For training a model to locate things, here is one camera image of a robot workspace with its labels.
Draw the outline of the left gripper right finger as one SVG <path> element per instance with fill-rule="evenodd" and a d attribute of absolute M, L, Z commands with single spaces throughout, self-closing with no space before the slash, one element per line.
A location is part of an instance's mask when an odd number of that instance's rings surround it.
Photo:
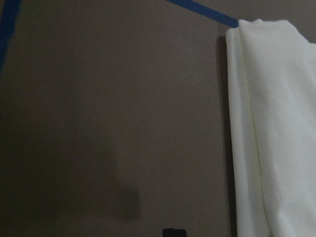
<path fill-rule="evenodd" d="M 186 230 L 184 229 L 175 229 L 174 230 L 175 237 L 186 237 Z"/>

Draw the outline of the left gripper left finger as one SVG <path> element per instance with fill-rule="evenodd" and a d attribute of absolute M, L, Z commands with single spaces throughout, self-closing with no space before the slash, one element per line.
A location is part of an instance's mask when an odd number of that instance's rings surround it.
<path fill-rule="evenodd" d="M 174 229 L 173 228 L 163 229 L 162 236 L 163 237 L 173 237 L 174 236 Z"/>

